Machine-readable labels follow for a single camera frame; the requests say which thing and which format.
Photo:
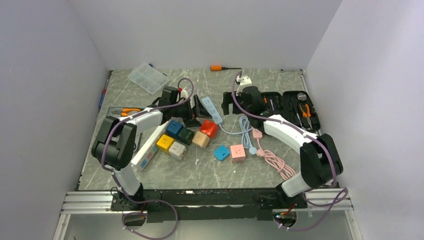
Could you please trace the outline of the red cube socket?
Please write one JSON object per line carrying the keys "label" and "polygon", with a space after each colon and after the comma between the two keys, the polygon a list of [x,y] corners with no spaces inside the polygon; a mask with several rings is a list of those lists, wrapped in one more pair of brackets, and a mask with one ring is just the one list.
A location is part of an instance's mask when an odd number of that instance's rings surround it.
{"label": "red cube socket", "polygon": [[214,138],[219,130],[219,126],[211,120],[205,119],[200,127],[200,131],[209,138]]}

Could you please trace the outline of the dark green cube socket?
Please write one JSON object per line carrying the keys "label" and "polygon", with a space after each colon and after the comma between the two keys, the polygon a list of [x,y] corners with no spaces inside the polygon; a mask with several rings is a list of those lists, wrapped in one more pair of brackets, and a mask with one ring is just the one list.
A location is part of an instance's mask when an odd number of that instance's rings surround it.
{"label": "dark green cube socket", "polygon": [[192,143],[194,135],[195,133],[192,130],[183,127],[181,131],[177,134],[177,140],[189,146]]}

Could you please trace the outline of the beige cube socket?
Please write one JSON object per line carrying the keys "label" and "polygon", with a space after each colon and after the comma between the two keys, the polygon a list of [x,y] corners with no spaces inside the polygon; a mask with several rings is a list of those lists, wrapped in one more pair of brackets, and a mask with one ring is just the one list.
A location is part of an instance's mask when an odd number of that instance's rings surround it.
{"label": "beige cube socket", "polygon": [[200,148],[205,149],[208,146],[210,140],[211,138],[207,134],[201,131],[197,131],[192,138],[192,143],[199,146]]}

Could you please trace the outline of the blue cube socket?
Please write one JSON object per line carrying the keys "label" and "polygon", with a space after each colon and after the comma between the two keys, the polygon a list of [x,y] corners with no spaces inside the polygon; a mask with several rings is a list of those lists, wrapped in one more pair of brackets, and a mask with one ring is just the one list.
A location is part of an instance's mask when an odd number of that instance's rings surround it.
{"label": "blue cube socket", "polygon": [[177,139],[184,125],[176,120],[171,120],[166,127],[167,135],[173,139]]}

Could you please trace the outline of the white cube socket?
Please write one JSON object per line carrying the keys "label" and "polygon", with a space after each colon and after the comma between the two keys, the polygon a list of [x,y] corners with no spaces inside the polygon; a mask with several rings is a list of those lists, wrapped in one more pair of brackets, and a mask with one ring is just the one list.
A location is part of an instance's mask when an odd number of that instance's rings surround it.
{"label": "white cube socket", "polygon": [[177,141],[174,141],[168,150],[169,155],[177,160],[182,160],[186,152],[187,152],[186,146]]}

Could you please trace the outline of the yellow cube socket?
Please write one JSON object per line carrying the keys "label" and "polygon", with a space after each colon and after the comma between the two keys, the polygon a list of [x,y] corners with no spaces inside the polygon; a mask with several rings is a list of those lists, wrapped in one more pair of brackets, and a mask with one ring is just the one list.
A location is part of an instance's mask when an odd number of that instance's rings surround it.
{"label": "yellow cube socket", "polygon": [[174,138],[166,134],[162,134],[160,138],[157,140],[156,146],[159,150],[169,155],[170,154],[169,149],[174,144],[174,142],[175,142]]}

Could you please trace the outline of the light blue plug adapter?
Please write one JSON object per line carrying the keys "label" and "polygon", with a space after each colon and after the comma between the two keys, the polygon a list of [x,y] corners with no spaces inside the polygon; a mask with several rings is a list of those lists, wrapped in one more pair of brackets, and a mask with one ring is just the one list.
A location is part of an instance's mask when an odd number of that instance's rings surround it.
{"label": "light blue plug adapter", "polygon": [[223,161],[230,155],[230,150],[225,145],[220,145],[214,150],[213,154],[216,159]]}

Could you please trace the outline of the clear plastic organizer box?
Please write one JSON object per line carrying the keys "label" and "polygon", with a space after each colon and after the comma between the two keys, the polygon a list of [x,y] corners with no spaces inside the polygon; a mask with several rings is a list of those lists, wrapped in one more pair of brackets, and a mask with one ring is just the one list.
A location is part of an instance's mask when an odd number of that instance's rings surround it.
{"label": "clear plastic organizer box", "polygon": [[169,82],[166,74],[156,70],[148,63],[134,68],[127,78],[151,95],[161,90]]}

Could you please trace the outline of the pink cube socket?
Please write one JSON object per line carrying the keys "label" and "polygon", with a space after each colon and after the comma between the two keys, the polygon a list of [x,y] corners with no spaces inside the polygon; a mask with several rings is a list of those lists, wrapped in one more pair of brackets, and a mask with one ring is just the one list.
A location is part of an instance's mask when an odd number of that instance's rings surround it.
{"label": "pink cube socket", "polygon": [[242,144],[230,146],[230,159],[233,164],[244,163],[246,159],[245,148]]}

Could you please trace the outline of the black tool case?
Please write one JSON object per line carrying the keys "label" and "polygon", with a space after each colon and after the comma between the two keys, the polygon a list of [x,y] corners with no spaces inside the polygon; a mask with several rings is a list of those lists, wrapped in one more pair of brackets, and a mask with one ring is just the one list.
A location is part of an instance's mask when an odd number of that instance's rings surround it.
{"label": "black tool case", "polygon": [[263,92],[265,108],[281,114],[290,123],[315,133],[321,129],[321,123],[314,104],[303,90]]}

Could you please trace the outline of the white power strip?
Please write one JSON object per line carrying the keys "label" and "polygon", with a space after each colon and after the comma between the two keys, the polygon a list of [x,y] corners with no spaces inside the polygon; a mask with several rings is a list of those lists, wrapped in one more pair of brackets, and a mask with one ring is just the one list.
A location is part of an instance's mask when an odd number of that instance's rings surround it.
{"label": "white power strip", "polygon": [[146,168],[147,164],[150,162],[150,160],[159,150],[157,146],[157,142],[159,138],[163,134],[165,134],[166,127],[169,125],[169,123],[170,123],[170,120],[156,127],[156,129],[152,131],[150,134],[146,134],[148,138],[141,145],[140,149],[133,156],[131,160],[131,165],[133,168],[135,168],[136,170],[140,172]]}

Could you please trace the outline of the pink power strip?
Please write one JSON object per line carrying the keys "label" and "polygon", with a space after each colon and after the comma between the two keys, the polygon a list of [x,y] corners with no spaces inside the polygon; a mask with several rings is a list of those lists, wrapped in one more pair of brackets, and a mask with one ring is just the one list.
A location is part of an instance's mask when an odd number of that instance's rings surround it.
{"label": "pink power strip", "polygon": [[283,180],[288,180],[295,176],[296,171],[291,166],[287,165],[282,158],[275,155],[272,151],[262,148],[260,140],[262,139],[263,134],[261,131],[253,128],[252,136],[258,144],[258,149],[256,151],[256,155],[258,157],[263,158],[270,166],[275,168]]}

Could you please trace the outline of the grey tool tray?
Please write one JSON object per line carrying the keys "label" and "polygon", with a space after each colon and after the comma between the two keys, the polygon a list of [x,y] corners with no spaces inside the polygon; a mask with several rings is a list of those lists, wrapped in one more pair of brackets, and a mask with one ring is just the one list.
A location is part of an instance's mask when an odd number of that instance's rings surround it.
{"label": "grey tool tray", "polygon": [[[111,106],[106,111],[106,117],[112,116],[115,118],[126,118],[130,115],[141,112],[143,109],[139,107],[119,107],[119,106]],[[142,133],[137,130],[133,145],[133,153],[136,154],[140,150]]]}

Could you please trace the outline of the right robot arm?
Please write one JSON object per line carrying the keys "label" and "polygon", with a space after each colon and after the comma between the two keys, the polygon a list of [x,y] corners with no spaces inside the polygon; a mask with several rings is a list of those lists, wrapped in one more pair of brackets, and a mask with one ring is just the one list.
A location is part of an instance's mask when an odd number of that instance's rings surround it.
{"label": "right robot arm", "polygon": [[260,92],[250,85],[242,91],[223,93],[224,115],[245,114],[251,126],[271,136],[278,144],[284,143],[300,157],[300,170],[277,187],[276,203],[289,207],[295,196],[319,187],[334,188],[337,176],[344,168],[333,138],[328,134],[317,135],[321,125],[313,111],[311,101],[298,100],[298,91],[278,93]]}

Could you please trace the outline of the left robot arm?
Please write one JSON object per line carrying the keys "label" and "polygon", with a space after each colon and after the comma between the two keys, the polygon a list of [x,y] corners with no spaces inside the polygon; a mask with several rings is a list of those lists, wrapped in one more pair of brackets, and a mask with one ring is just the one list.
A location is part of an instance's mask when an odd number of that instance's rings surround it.
{"label": "left robot arm", "polygon": [[211,119],[198,95],[189,95],[176,87],[166,86],[152,104],[129,116],[107,116],[91,147],[91,155],[117,181],[124,204],[131,210],[144,203],[144,188],[130,163],[136,141],[144,131],[181,118],[184,125],[199,127],[199,119]]}

